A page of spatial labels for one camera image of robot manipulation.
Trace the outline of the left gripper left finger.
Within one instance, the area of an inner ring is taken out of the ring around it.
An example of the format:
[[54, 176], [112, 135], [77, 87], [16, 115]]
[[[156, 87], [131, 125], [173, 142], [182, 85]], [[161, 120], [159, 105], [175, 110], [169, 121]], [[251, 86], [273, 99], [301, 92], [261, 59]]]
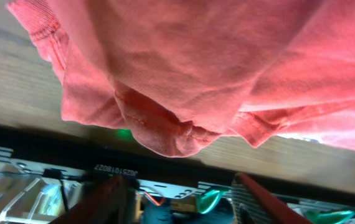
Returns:
[[50, 224], [129, 224], [133, 212], [134, 183], [117, 175]]

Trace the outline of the red t-shirt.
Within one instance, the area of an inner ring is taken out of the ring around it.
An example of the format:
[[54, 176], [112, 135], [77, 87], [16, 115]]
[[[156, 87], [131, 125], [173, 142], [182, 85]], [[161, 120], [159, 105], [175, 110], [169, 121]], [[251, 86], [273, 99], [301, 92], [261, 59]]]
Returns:
[[355, 1], [11, 1], [62, 118], [166, 157], [221, 136], [355, 150]]

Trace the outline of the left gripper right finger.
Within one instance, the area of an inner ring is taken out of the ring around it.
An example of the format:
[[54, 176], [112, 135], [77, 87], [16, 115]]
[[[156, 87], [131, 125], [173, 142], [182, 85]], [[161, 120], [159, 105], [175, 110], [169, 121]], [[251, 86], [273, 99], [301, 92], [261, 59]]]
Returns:
[[235, 175], [231, 192], [239, 224], [312, 224], [244, 173]]

